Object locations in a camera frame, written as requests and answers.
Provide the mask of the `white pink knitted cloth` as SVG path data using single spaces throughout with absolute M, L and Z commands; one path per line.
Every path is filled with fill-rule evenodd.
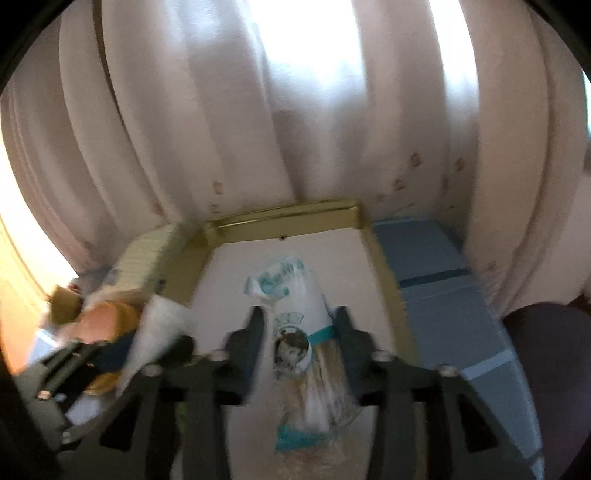
M 139 327 L 122 368 L 116 388 L 120 397 L 133 376 L 144 365 L 153 363 L 182 335 L 192 333 L 190 307 L 160 295 L 153 295 L 145 305 Z

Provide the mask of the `gold metal tray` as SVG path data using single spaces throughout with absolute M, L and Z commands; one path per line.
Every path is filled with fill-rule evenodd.
M 321 330 L 335 309 L 349 309 L 377 346 L 419 360 L 406 307 L 386 254 L 362 209 L 349 200 L 302 204 L 217 219 L 195 232 L 172 260 L 164 297 L 188 307 L 188 328 L 201 352 L 221 347 L 252 305 L 264 304 L 266 328 L 293 338 Z M 265 301 L 270 286 L 276 299 Z M 228 409 L 228 450 L 236 479 L 362 479 L 370 463 L 377 411 L 349 415 L 328 445 L 276 450 L 283 416 L 273 356 L 297 371 L 308 365 L 267 336 L 252 397 Z

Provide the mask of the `pale pink curtain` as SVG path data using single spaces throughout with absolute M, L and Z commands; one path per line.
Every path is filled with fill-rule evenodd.
M 349 197 L 434 217 L 506 313 L 590 278 L 583 74 L 554 1 L 5 1 L 1 132 L 66 261 Z

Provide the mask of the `white teal plastic package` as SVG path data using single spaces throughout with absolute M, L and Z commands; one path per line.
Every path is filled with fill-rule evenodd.
M 245 294 L 270 316 L 273 376 L 280 391 L 276 451 L 317 447 L 356 420 L 360 407 L 349 392 L 334 311 L 314 272 L 290 255 L 247 278 Z

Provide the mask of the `yellow plush cloth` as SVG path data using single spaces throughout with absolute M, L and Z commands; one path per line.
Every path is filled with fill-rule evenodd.
M 86 297 L 57 286 L 49 297 L 49 321 L 59 346 L 72 340 L 114 343 L 136 330 L 150 295 L 142 289 L 102 287 Z

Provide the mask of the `white tissue box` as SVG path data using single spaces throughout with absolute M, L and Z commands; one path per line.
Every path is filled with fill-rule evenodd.
M 101 288 L 113 292 L 155 292 L 165 278 L 169 263 L 186 243 L 186 234 L 179 224 L 169 224 L 140 235 L 110 269 Z

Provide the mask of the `dark purple round stool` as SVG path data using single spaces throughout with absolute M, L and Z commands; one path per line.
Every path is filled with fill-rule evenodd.
M 537 411 L 547 479 L 590 477 L 590 316 L 537 303 L 503 319 Z

